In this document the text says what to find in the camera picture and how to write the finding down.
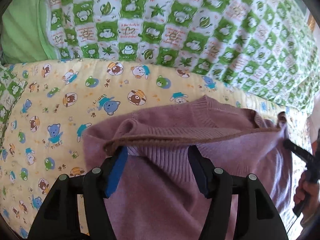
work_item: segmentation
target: mauve knit garment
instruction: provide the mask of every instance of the mauve knit garment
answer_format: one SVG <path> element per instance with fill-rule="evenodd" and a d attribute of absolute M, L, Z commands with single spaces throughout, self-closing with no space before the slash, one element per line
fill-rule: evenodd
<path fill-rule="evenodd" d="M 278 211 L 288 210 L 292 156 L 282 146 L 287 136 L 284 116 L 280 114 L 279 120 L 281 128 L 253 110 L 203 96 L 89 127 L 83 137 L 88 170 L 100 166 L 118 145 L 128 146 L 118 188 L 105 200 L 117 239 L 199 238 L 211 200 L 199 192 L 191 171 L 187 149 L 192 144 L 231 175 L 256 174 Z M 233 238 L 236 222 L 233 200 L 228 240 Z"/>

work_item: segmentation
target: human hand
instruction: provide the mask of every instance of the human hand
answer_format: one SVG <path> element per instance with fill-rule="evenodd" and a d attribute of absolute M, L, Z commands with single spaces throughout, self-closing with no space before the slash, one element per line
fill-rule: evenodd
<path fill-rule="evenodd" d="M 306 197 L 306 192 L 310 194 L 308 204 L 302 210 L 303 218 L 311 217 L 320 205 L 320 186 L 319 183 L 310 183 L 306 181 L 307 171 L 303 172 L 299 180 L 299 185 L 296 189 L 296 194 L 293 196 L 293 201 L 297 205 Z"/>

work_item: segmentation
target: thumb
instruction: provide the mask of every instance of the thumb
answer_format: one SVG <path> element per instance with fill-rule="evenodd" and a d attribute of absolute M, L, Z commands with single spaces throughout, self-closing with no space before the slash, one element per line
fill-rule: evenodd
<path fill-rule="evenodd" d="M 305 181 L 303 183 L 302 187 L 311 196 L 318 196 L 319 195 L 319 184 L 318 183 L 310 183 L 310 182 Z"/>

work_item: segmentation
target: metal screw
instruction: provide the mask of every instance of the metal screw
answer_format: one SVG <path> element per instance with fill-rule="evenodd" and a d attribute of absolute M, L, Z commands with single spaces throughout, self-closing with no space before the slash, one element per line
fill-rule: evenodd
<path fill-rule="evenodd" d="M 60 176 L 59 176 L 59 180 L 65 180 L 65 179 L 67 179 L 67 175 L 66 174 L 61 174 Z"/>
<path fill-rule="evenodd" d="M 257 176 L 254 175 L 254 174 L 249 174 L 249 179 L 251 179 L 251 180 L 256 180 L 256 179 L 257 179 Z"/>
<path fill-rule="evenodd" d="M 98 173 L 100 173 L 100 171 L 101 171 L 101 169 L 99 167 L 96 167 L 96 168 L 92 169 L 92 173 L 93 174 L 98 174 Z"/>
<path fill-rule="evenodd" d="M 215 168 L 215 169 L 214 169 L 214 172 L 217 173 L 217 174 L 222 174 L 222 173 L 223 173 L 223 169 L 221 169 L 221 168 Z"/>

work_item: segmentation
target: green checkered blanket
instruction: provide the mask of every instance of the green checkered blanket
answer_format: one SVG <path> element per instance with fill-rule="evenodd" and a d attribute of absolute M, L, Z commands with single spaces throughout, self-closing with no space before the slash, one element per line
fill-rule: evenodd
<path fill-rule="evenodd" d="M 47 0 L 61 59 L 181 68 L 310 113 L 317 48 L 294 0 Z"/>

